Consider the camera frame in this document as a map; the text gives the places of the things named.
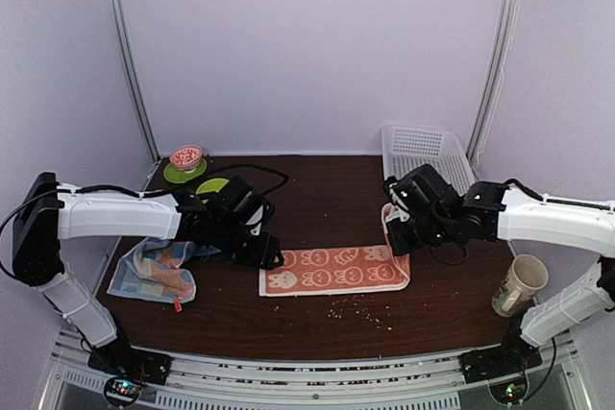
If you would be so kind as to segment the orange bunny pattern towel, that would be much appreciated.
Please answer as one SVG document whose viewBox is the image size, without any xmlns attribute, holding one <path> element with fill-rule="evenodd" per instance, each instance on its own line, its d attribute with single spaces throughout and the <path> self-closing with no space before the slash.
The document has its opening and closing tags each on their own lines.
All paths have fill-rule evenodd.
<svg viewBox="0 0 615 410">
<path fill-rule="evenodd" d="M 259 272 L 258 294 L 265 298 L 395 292 L 411 282 L 410 257 L 396 256 L 385 243 L 283 252 L 283 266 Z"/>
</svg>

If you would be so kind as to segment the blue patchwork towel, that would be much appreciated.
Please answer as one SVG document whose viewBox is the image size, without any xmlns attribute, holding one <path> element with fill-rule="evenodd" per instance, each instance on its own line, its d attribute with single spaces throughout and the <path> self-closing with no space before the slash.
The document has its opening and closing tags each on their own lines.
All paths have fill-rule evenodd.
<svg viewBox="0 0 615 410">
<path fill-rule="evenodd" d="M 194 301 L 196 281 L 185 264 L 220 254 L 212 246 L 194 242 L 145 238 L 119 258 L 107 294 L 169 304 Z"/>
</svg>

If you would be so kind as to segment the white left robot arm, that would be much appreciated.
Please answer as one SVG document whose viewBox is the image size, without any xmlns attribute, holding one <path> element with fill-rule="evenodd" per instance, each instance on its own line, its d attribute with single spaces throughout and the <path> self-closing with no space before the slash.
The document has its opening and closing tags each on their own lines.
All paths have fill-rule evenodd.
<svg viewBox="0 0 615 410">
<path fill-rule="evenodd" d="M 280 241 L 264 226 L 274 206 L 239 176 L 220 190 L 132 191 L 116 185 L 77 187 L 40 174 L 3 221 L 12 227 L 12 266 L 3 273 L 37 289 L 118 375 L 138 356 L 119 323 L 62 262 L 61 242 L 81 237 L 150 237 L 211 246 L 235 263 L 273 270 L 283 265 Z"/>
</svg>

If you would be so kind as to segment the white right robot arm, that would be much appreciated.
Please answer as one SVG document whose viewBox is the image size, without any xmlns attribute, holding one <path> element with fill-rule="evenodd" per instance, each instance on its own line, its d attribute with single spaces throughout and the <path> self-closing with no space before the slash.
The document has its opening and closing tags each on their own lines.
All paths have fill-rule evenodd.
<svg viewBox="0 0 615 410">
<path fill-rule="evenodd" d="M 463 196 L 438 174 L 389 178 L 384 184 L 392 213 L 384 220 L 395 255 L 471 240 L 526 240 L 596 253 L 578 280 L 522 317 L 518 336 L 493 351 L 493 365 L 514 372 L 529 346 L 545 345 L 593 314 L 614 308 L 614 205 L 539 195 L 521 183 L 479 181 Z"/>
</svg>

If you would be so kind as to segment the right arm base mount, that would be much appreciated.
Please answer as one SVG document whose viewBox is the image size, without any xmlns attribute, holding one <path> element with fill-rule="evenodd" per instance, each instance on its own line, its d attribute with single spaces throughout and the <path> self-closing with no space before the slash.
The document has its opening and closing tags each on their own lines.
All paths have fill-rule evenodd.
<svg viewBox="0 0 615 410">
<path fill-rule="evenodd" d="M 528 371 L 540 366 L 539 348 L 521 338 L 521 329 L 512 327 L 498 346 L 462 353 L 459 364 L 466 384 L 489 382 L 491 397 L 499 404 L 511 407 L 533 398 L 544 386 L 554 361 L 542 381 L 531 388 Z"/>
</svg>

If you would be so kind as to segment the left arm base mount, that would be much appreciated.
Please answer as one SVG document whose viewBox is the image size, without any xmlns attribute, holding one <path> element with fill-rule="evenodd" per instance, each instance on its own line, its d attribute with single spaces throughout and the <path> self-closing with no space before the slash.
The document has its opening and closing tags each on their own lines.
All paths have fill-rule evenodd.
<svg viewBox="0 0 615 410">
<path fill-rule="evenodd" d="M 109 374 L 102 395 L 112 409 L 126 409 L 151 395 L 151 385 L 164 385 L 170 373 L 170 355 L 134 348 L 125 331 L 117 329 L 117 337 L 109 344 L 95 347 L 82 336 L 82 348 L 88 352 L 87 365 Z"/>
</svg>

